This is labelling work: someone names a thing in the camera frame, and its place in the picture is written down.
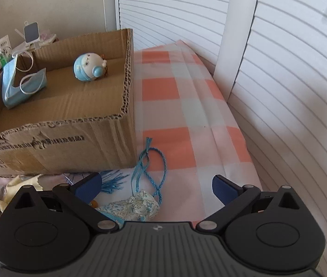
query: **closet door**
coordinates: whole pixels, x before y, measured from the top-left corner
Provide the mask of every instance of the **closet door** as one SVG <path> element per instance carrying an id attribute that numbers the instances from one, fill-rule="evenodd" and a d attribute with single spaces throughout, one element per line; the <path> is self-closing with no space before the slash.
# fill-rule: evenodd
<path id="1" fill-rule="evenodd" d="M 183 40 L 213 73 L 229 0 L 118 0 L 117 21 L 137 50 Z"/>
<path id="2" fill-rule="evenodd" d="M 257 1 L 228 104 L 264 190 L 294 187 L 327 242 L 327 0 Z"/>

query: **surgical mask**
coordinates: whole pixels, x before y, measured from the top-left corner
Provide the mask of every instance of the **surgical mask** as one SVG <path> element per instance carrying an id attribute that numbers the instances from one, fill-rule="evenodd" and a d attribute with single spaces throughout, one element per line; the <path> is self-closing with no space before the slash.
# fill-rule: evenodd
<path id="1" fill-rule="evenodd" d="M 31 58 L 31 66 L 27 70 L 21 70 L 17 68 L 18 56 L 22 53 L 26 53 Z M 31 95 L 35 94 L 47 84 L 46 69 L 42 69 L 34 74 L 29 74 L 23 77 L 18 87 L 14 87 L 16 70 L 20 72 L 28 72 L 31 70 L 34 64 L 33 55 L 28 51 L 21 51 L 15 55 L 13 60 L 7 63 L 3 68 L 2 78 L 2 99 L 4 105 L 10 109 L 16 105 L 26 101 Z"/>

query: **plaid fabric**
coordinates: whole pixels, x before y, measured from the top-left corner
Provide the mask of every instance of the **plaid fabric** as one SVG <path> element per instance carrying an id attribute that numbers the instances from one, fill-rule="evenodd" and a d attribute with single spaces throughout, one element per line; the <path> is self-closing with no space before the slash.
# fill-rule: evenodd
<path id="1" fill-rule="evenodd" d="M 138 154 L 151 137 L 151 146 L 164 153 L 168 165 L 156 221 L 199 221 L 223 207 L 212 192 L 216 174 L 261 188 L 220 90 L 186 44 L 136 51 L 133 86 Z M 159 184 L 162 160 L 154 152 L 150 159 L 149 171 Z M 144 183 L 142 188 L 153 192 Z"/>

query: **white elastic loop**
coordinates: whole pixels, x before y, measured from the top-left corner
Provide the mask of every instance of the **white elastic loop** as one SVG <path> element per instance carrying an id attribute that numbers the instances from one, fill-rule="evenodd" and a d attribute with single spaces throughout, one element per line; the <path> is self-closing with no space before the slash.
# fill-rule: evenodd
<path id="1" fill-rule="evenodd" d="M 31 68 L 32 68 L 33 65 L 34 65 L 34 57 L 33 57 L 33 55 L 32 55 L 29 51 L 20 51 L 20 52 L 16 53 L 16 57 L 18 57 L 18 56 L 19 56 L 20 54 L 22 54 L 22 53 L 25 53 L 25 54 L 27 54 L 27 55 L 30 56 L 30 58 L 31 58 L 31 66 L 30 66 L 30 68 L 29 68 L 28 70 L 25 70 L 25 71 L 20 70 L 18 67 L 16 67 L 16 69 L 18 69 L 20 72 L 28 72 L 28 71 L 31 70 Z"/>
<path id="2" fill-rule="evenodd" d="M 27 76 L 25 76 L 25 77 L 23 77 L 22 79 L 21 79 L 21 81 L 20 81 L 20 91 L 22 91 L 22 93 L 23 94 L 25 94 L 25 95 L 32 95 L 32 94 L 35 94 L 38 90 L 40 90 L 40 88 L 42 87 L 42 84 L 43 84 L 43 81 L 44 81 L 44 75 L 42 76 L 42 80 L 41 80 L 41 82 L 40 82 L 40 84 L 39 84 L 39 86 L 38 86 L 38 88 L 35 90 L 35 91 L 24 91 L 22 88 L 21 88 L 21 86 L 22 86 L 22 83 L 24 82 L 24 80 L 25 79 L 27 79 L 27 78 L 30 78 L 30 77 L 32 77 L 32 76 L 34 76 L 34 75 L 36 75 L 37 73 L 34 73 L 34 74 L 30 74 L 30 75 L 27 75 Z"/>

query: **corrugated cardboard edge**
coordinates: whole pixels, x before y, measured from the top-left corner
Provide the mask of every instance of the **corrugated cardboard edge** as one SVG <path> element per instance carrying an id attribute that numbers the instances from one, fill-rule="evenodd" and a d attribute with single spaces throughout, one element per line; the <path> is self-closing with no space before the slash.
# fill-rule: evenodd
<path id="1" fill-rule="evenodd" d="M 32 128 L 38 127 L 56 127 L 72 123 L 85 123 L 85 122 L 95 122 L 95 121 L 104 121 L 104 120 L 120 120 L 125 117 L 129 112 L 129 102 L 130 102 L 130 90 L 131 90 L 131 67 L 133 60 L 133 30 L 128 29 L 128 40 L 127 40 L 127 51 L 125 58 L 125 78 L 124 78 L 124 92 L 122 94 L 122 106 L 120 113 L 112 114 L 105 117 L 90 117 L 90 118 L 78 118 L 72 120 L 59 120 L 59 121 L 45 121 L 35 124 L 26 124 L 21 127 L 12 128 L 0 133 L 0 138 L 3 138 L 5 135 L 22 131 L 29 130 Z"/>

